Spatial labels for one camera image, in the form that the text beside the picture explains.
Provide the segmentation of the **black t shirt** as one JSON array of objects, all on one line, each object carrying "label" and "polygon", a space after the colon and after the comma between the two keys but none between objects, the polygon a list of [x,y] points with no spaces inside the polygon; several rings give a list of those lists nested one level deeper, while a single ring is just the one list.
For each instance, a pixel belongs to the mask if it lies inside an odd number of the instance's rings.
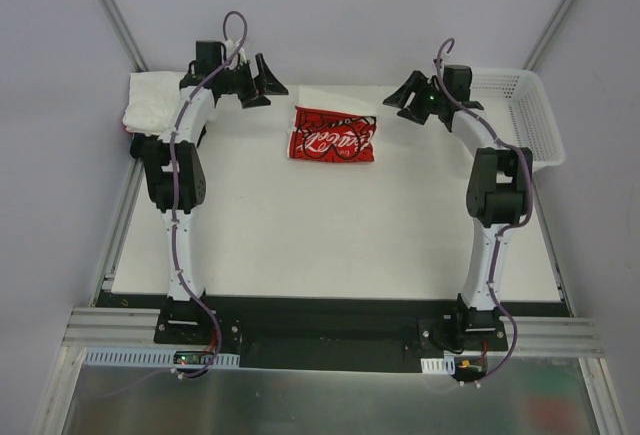
[{"label": "black t shirt", "polygon": [[129,153],[134,160],[138,160],[141,157],[144,145],[148,140],[148,136],[144,134],[135,134],[132,138]]}]

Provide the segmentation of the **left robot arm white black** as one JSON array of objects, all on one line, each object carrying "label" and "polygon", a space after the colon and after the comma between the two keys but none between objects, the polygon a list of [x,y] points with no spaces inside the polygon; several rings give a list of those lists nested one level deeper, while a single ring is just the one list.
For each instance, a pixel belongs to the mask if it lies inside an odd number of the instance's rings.
[{"label": "left robot arm white black", "polygon": [[238,42],[198,41],[196,55],[179,82],[178,107],[169,126],[141,147],[149,198],[161,214],[168,244],[168,307],[176,330],[188,343],[210,335],[216,315],[203,301],[206,289],[197,268],[195,226],[207,193],[198,148],[206,125],[223,96],[235,96],[243,109],[271,104],[289,93],[264,55],[249,60]]}]

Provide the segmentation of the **white t shirt red print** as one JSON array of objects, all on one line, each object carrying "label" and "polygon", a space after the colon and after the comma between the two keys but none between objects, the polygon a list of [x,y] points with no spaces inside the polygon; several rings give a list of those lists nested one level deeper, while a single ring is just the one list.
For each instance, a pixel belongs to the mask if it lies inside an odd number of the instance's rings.
[{"label": "white t shirt red print", "polygon": [[287,157],[329,164],[372,163],[377,128],[375,104],[302,85],[289,131]]}]

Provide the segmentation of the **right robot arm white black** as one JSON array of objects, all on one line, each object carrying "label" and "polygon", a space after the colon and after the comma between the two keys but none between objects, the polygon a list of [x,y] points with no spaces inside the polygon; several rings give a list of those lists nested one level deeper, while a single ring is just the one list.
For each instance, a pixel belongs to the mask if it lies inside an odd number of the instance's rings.
[{"label": "right robot arm white black", "polygon": [[504,313],[499,291],[513,231],[532,216],[532,154],[503,141],[483,116],[484,107],[470,99],[470,67],[448,65],[428,77],[415,70],[383,104],[397,115],[423,125],[436,116],[473,156],[466,189],[466,210],[473,221],[468,274],[458,295],[452,342],[473,349]]}]

